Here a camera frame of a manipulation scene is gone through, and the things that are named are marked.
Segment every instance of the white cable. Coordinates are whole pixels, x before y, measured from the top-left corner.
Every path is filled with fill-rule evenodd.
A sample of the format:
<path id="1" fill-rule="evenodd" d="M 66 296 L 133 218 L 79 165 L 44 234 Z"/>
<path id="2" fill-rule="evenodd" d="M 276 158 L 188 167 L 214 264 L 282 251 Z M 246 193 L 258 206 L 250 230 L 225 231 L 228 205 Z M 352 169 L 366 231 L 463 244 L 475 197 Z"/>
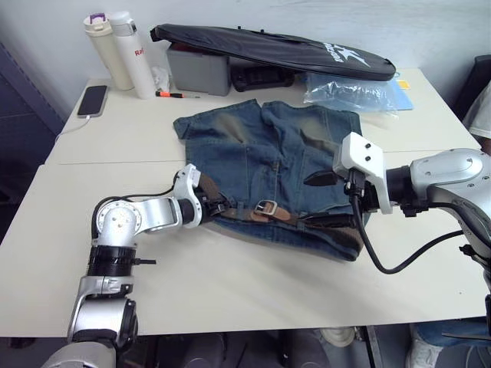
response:
<path id="1" fill-rule="evenodd" d="M 75 128 L 72 128 L 72 129 L 69 129 L 69 130 L 65 130 L 64 132 L 59 133 L 56 136 L 56 138 L 54 138 L 54 142 L 56 143 L 58 141 L 58 138 L 60 138 L 60 136 L 62 136 L 63 134 L 71 133 L 71 132 L 74 132 L 75 130 L 79 130 L 80 128 L 85 127 L 87 125 L 87 123 L 89 122 L 90 119 L 91 119 L 91 116 L 90 115 L 87 115 L 85 117 L 85 121 L 80 126 L 77 126 Z"/>
<path id="2" fill-rule="evenodd" d="M 470 354 L 473 352 L 474 347 L 470 347 L 467 350 L 467 355 L 466 355 L 466 368 L 469 368 L 469 360 L 470 360 Z"/>

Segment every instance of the wire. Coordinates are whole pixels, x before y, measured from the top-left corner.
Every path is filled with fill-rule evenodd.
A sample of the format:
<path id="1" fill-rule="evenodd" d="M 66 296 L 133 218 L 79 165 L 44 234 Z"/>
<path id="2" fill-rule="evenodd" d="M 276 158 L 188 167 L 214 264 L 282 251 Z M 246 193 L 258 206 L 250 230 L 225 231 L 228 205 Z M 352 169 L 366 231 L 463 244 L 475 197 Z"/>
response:
<path id="1" fill-rule="evenodd" d="M 173 191 L 173 189 L 174 189 L 174 184 L 172 184 L 170 189 L 166 190 L 165 192 L 154 193 L 154 194 L 130 194 L 130 195 L 124 195 L 120 198 L 123 200 L 128 200 L 129 198 L 137 198 L 137 197 L 160 197 L 160 196 L 164 196 L 166 194 L 169 194 L 170 192 Z"/>
<path id="2" fill-rule="evenodd" d="M 79 130 L 83 127 L 85 127 L 87 125 L 87 123 L 91 120 L 91 116 L 90 115 L 87 115 L 85 117 L 85 121 L 82 123 L 82 125 L 80 126 L 77 126 L 75 128 L 72 128 L 72 129 L 69 129 L 69 130 L 65 130 L 64 132 L 61 132 L 59 133 L 56 138 L 54 138 L 54 142 L 56 143 L 58 141 L 58 138 L 60 138 L 60 136 L 64 135 L 64 134 L 67 134 L 67 133 L 71 133 L 71 132 L 74 132 L 75 130 Z"/>
<path id="3" fill-rule="evenodd" d="M 470 354 L 473 352 L 474 347 L 470 347 L 467 350 L 467 355 L 466 355 L 466 368 L 469 368 L 469 361 L 470 361 Z"/>
<path id="4" fill-rule="evenodd" d="M 101 199 L 99 203 L 95 205 L 94 210 L 92 212 L 92 219 L 91 219 L 92 239 L 96 239 L 99 234 L 99 232 L 97 231 L 97 213 L 99 212 L 99 208 L 107 202 L 118 201 L 120 198 L 121 197 L 116 197 L 116 196 L 106 197 L 104 199 Z"/>
<path id="5" fill-rule="evenodd" d="M 380 271 L 385 274 L 396 274 L 397 272 L 400 272 L 404 270 L 407 266 L 409 266 L 411 263 L 416 261 L 418 257 L 420 257 L 425 251 L 428 249 L 432 248 L 434 245 L 453 238 L 458 235 L 463 235 L 463 231 L 459 230 L 457 232 L 450 232 L 448 234 L 442 235 L 438 238 L 433 239 L 432 241 L 429 241 L 425 245 L 423 245 L 421 248 L 419 248 L 417 251 L 415 251 L 408 259 L 400 263 L 398 266 L 394 268 L 385 268 L 381 262 L 379 261 L 377 255 L 375 254 L 375 250 L 371 246 L 370 240 L 368 239 L 367 232 L 365 231 L 365 227 L 363 225 L 363 220 L 361 218 L 361 211 L 360 211 L 360 199 L 358 195 L 353 195 L 351 197 L 351 206 L 353 208 L 353 213 L 354 213 L 354 222 L 358 228 L 358 231 L 360 232 L 361 238 L 363 240 L 363 243 L 365 244 L 365 247 L 368 251 L 368 255 L 370 255 L 370 258 L 372 262 L 374 263 L 375 267 Z"/>

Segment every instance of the sneaker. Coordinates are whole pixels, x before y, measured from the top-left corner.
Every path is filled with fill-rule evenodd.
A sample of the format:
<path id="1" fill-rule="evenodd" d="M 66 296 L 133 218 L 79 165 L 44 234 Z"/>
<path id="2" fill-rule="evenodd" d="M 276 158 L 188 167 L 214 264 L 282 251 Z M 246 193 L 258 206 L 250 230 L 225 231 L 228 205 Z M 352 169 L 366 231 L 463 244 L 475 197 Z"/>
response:
<path id="1" fill-rule="evenodd" d="M 406 356 L 406 368 L 434 368 L 437 366 L 438 355 L 443 348 L 425 343 L 413 329 L 411 333 L 413 343 Z"/>
<path id="2" fill-rule="evenodd" d="M 354 340 L 354 327 L 321 328 L 321 335 L 335 347 L 347 347 Z"/>

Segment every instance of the bottle cap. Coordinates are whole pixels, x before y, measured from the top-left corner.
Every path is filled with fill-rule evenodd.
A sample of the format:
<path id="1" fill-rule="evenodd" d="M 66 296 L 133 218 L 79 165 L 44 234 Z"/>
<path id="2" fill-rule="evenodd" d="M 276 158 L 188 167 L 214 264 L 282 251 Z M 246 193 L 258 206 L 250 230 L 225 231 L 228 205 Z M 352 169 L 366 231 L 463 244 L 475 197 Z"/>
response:
<path id="1" fill-rule="evenodd" d="M 128 11 L 116 11 L 108 15 L 110 26 L 116 36 L 130 36 L 137 31 Z"/>
<path id="2" fill-rule="evenodd" d="M 85 32 L 91 37 L 101 37 L 113 33 L 104 13 L 91 14 L 84 19 Z"/>

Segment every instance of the black cable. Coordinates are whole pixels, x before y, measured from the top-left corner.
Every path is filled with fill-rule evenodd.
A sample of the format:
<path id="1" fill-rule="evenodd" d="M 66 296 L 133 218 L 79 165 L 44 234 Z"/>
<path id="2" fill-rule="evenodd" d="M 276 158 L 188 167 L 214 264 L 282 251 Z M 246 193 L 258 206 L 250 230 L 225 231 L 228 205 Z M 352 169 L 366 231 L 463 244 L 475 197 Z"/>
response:
<path id="1" fill-rule="evenodd" d="M 129 198 L 136 198 L 136 197 L 160 197 L 160 196 L 164 196 L 166 194 L 169 194 L 170 192 L 172 192 L 174 189 L 174 185 L 172 185 L 170 187 L 170 189 L 166 190 L 165 192 L 161 192 L 161 193 L 154 193 L 154 194 L 129 194 L 129 195 L 123 195 L 122 197 L 120 197 L 122 200 L 128 200 Z"/>
<path id="2" fill-rule="evenodd" d="M 94 207 L 94 210 L 92 212 L 92 219 L 91 219 L 91 236 L 92 239 L 96 239 L 97 236 L 99 235 L 99 232 L 97 231 L 97 213 L 99 212 L 99 208 L 106 202 L 113 202 L 113 201 L 118 201 L 120 197 L 116 196 L 111 196 L 111 197 L 106 197 L 104 199 L 101 199 L 99 203 L 97 203 Z"/>
<path id="3" fill-rule="evenodd" d="M 491 247 L 491 240 L 489 238 L 486 239 L 483 237 L 483 233 L 476 228 L 473 222 L 469 220 L 469 216 L 466 215 L 466 212 L 463 211 L 462 208 L 460 208 L 458 205 L 454 205 L 453 203 L 434 202 L 428 205 L 428 207 L 431 209 L 441 209 L 441 208 L 452 209 L 464 221 L 464 223 L 467 225 L 467 228 L 469 228 L 470 232 L 472 232 L 484 244 Z"/>
<path id="4" fill-rule="evenodd" d="M 379 261 L 377 255 L 375 254 L 375 250 L 371 246 L 370 240 L 368 239 L 367 232 L 365 231 L 365 227 L 363 225 L 363 220 L 361 218 L 361 212 L 360 212 L 360 199 L 356 195 L 351 197 L 351 206 L 353 208 L 353 213 L 354 213 L 354 222 L 356 223 L 356 226 L 358 228 L 358 231 L 360 232 L 361 239 L 363 240 L 363 243 L 365 244 L 365 247 L 367 248 L 368 255 L 370 255 L 370 258 L 372 262 L 374 263 L 375 267 L 380 271 L 385 274 L 396 274 L 397 272 L 400 272 L 404 270 L 407 266 L 409 266 L 411 263 L 416 261 L 418 257 L 420 257 L 425 251 L 428 249 L 432 248 L 434 245 L 453 238 L 458 235 L 463 235 L 463 231 L 459 230 L 457 232 L 450 232 L 448 234 L 439 236 L 438 238 L 433 239 L 432 241 L 429 241 L 425 245 L 423 245 L 421 248 L 419 248 L 417 251 L 415 251 L 408 259 L 405 261 L 401 262 L 398 266 L 394 268 L 385 268 L 381 262 Z"/>

